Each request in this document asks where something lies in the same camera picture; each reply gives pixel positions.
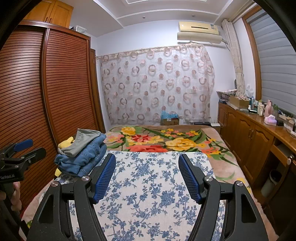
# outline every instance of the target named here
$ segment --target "human hand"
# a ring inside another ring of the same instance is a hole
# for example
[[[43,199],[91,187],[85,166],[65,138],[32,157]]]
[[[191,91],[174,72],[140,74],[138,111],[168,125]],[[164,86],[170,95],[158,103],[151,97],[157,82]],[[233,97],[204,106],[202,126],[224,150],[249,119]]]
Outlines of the human hand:
[[[12,211],[20,211],[22,209],[22,202],[20,201],[20,182],[13,183],[14,192],[10,199],[10,202],[12,204],[11,210]],[[0,201],[3,201],[6,199],[6,193],[3,191],[0,191]]]

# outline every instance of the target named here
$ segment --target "ceiling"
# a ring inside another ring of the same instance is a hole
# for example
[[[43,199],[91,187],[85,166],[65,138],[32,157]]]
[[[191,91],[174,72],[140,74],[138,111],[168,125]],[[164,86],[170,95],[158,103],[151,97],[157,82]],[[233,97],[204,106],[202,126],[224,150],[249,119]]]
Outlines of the ceiling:
[[[71,26],[95,37],[136,23],[157,20],[201,21],[221,25],[252,0],[62,0],[74,7]]]

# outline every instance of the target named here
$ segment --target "sheer curtain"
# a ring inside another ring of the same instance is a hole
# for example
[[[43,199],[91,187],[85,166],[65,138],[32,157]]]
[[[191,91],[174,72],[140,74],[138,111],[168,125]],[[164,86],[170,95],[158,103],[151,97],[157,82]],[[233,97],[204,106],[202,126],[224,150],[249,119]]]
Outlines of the sheer curtain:
[[[111,124],[157,124],[162,110],[188,121],[210,121],[215,73],[204,46],[105,55],[101,73]]]
[[[239,48],[239,42],[237,40],[237,34],[233,27],[232,22],[227,21],[226,19],[222,22],[222,27],[225,32],[227,41],[230,46],[230,52],[232,56],[232,61],[235,69],[235,76],[237,80],[237,93],[236,95],[245,93],[245,82],[242,68],[242,56]]]

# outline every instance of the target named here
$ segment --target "blue floral pattern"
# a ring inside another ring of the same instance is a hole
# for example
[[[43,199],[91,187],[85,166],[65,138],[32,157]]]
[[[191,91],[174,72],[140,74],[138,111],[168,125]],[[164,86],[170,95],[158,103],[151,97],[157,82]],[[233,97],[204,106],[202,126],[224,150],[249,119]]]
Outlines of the blue floral pattern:
[[[200,205],[190,198],[178,168],[182,153],[108,153],[116,156],[116,169],[105,198],[95,205],[107,240],[187,241]],[[205,154],[186,154],[205,175],[215,177]],[[57,180],[65,184],[76,179],[62,174]],[[212,241],[220,239],[224,212],[224,203],[220,201]],[[74,201],[70,201],[70,213],[75,238],[82,240]]]

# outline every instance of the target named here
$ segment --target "window blind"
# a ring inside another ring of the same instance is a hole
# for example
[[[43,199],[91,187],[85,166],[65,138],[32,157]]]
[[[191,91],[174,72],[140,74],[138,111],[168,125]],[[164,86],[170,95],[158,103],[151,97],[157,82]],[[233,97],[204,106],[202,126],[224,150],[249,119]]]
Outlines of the window blind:
[[[296,115],[296,53],[274,20],[260,10],[247,19],[260,59],[262,100]]]

